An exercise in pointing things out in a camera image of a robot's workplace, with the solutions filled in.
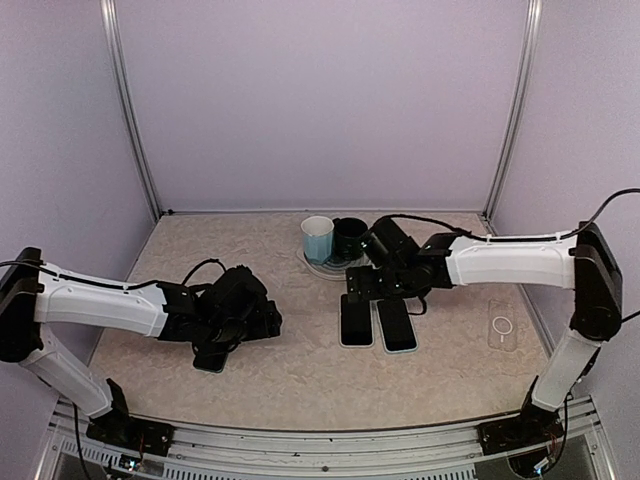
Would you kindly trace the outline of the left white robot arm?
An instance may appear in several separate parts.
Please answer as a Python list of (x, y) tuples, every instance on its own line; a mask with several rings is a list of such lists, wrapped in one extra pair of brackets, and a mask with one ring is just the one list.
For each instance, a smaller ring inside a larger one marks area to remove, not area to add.
[(264, 284), (243, 265), (212, 283), (113, 282), (46, 263), (28, 247), (3, 263), (1, 360), (31, 371), (71, 400), (121, 445), (140, 434), (121, 388), (92, 373), (55, 337), (54, 323), (127, 331), (188, 343), (196, 369), (219, 373), (241, 344), (277, 337), (282, 316)]

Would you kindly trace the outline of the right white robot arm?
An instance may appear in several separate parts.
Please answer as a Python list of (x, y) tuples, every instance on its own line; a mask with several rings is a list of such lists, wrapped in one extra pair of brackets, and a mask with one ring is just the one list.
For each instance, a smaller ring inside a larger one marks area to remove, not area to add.
[(622, 274), (601, 231), (582, 222), (574, 231), (538, 237), (475, 236), (448, 227), (418, 245), (396, 223), (377, 220), (361, 245), (369, 264), (345, 272), (340, 299), (340, 341), (344, 346), (373, 342), (376, 315), (390, 352), (413, 350), (417, 341), (406, 300), (423, 300), (433, 289), (473, 284), (530, 284), (571, 290), (575, 310), (569, 326), (534, 380), (511, 433), (535, 442), (551, 424), (549, 412), (564, 403), (573, 385), (594, 363), (603, 343), (620, 330)]

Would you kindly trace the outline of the clear magsafe phone case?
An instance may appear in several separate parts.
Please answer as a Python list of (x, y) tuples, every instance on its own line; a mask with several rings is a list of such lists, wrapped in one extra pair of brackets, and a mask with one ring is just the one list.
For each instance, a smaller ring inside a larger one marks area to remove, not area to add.
[(488, 304), (488, 320), (488, 346), (502, 352), (514, 352), (518, 344), (518, 325), (513, 306), (491, 299)]

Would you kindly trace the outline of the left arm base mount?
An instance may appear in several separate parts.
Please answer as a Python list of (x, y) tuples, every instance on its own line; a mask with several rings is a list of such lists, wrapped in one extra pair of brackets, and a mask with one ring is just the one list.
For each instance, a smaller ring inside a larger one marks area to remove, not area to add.
[(134, 418), (128, 424), (89, 424), (88, 438), (102, 443), (166, 457), (174, 436), (175, 429), (167, 423)]

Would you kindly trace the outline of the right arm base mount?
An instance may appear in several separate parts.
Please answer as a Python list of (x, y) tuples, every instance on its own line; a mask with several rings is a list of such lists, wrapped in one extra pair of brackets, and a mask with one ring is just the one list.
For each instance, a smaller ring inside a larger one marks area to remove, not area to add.
[(518, 415), (483, 422), (477, 426), (484, 455), (517, 450), (559, 439), (565, 429), (557, 412), (522, 410)]

